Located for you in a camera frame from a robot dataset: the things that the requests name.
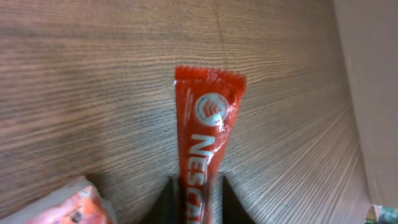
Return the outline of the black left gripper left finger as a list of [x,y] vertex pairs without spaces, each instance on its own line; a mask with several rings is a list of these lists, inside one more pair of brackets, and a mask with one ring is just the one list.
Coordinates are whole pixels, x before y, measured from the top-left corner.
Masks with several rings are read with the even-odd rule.
[[140,224],[179,224],[178,178],[168,177],[161,193]]

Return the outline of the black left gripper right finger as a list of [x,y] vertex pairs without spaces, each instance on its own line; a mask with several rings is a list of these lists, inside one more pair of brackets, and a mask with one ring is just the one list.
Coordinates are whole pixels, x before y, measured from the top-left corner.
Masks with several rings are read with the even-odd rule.
[[226,176],[222,181],[222,222],[223,224],[255,224],[245,211]]

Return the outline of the small red carton box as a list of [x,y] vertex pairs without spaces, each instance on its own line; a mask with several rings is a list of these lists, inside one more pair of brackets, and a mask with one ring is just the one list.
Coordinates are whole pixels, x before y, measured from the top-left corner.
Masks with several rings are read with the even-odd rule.
[[1,220],[1,224],[116,224],[117,222],[111,204],[84,176]]

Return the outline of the red Nescafe stick sachet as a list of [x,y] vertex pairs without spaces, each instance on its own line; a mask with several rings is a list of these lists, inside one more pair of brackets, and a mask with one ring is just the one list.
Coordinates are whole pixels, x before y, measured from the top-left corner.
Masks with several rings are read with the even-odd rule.
[[181,223],[212,221],[212,191],[245,90],[240,73],[175,69]]

